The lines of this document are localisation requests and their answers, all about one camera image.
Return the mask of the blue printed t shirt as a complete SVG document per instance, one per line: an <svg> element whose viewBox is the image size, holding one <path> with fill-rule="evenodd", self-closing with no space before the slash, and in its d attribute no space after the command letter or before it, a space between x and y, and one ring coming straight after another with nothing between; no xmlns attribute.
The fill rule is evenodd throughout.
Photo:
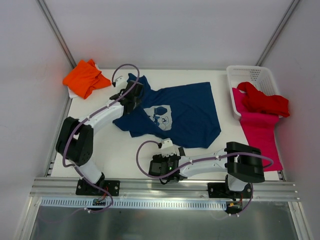
<svg viewBox="0 0 320 240"><path fill-rule="evenodd" d="M184 148L207 149L221 133L209 82L151 89L145 76L139 78L144 95L131 113L114 120L130 136L154 135L171 139Z"/></svg>

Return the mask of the red t shirt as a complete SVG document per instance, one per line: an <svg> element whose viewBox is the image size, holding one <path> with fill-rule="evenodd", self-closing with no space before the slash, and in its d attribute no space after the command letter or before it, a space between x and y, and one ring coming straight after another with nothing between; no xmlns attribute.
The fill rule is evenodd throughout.
<svg viewBox="0 0 320 240"><path fill-rule="evenodd" d="M287 118L290 116L289 100L280 95L266 95L250 82L241 82L233 88L233 95L238 103L250 113L275 115Z"/></svg>

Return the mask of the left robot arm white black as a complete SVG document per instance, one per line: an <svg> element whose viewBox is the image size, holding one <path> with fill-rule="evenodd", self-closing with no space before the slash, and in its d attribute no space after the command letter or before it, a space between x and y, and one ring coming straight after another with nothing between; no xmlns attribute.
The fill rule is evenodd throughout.
<svg viewBox="0 0 320 240"><path fill-rule="evenodd" d="M62 124L55 150L62 155L62 165L73 167L79 174L76 194L105 194L105 175L91 160L94 136L106 125L130 114L142 102L144 85L130 80L126 88L111 96L100 109L82 118L67 117Z"/></svg>

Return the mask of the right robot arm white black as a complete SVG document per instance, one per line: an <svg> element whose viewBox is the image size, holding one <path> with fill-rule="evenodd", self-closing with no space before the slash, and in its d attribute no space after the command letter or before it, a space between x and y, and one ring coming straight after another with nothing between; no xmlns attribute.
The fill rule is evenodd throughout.
<svg viewBox="0 0 320 240"><path fill-rule="evenodd" d="M263 160L258 148L227 142L225 148L205 155L187 156L183 147L166 140L160 154L152 157L148 174L166 182L179 182L195 175L225 173L224 193L235 198L247 184L265 181Z"/></svg>

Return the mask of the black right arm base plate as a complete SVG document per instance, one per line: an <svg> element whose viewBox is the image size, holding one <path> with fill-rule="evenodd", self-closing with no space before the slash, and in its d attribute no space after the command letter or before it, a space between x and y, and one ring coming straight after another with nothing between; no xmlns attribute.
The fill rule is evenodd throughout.
<svg viewBox="0 0 320 240"><path fill-rule="evenodd" d="M250 199L252 196L252 187L248 183L242 191L230 190L227 183L224 182L209 182L207 184L207 192L209 198L213 199Z"/></svg>

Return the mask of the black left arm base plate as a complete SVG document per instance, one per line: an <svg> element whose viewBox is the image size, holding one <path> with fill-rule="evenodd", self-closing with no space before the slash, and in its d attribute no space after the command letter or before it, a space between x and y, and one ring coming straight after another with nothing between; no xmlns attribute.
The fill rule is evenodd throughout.
<svg viewBox="0 0 320 240"><path fill-rule="evenodd" d="M120 181L118 180L100 180L97 186L109 192L113 197L119 195ZM75 194L77 196L102 196L105 193L96 187L91 186L85 180L79 179Z"/></svg>

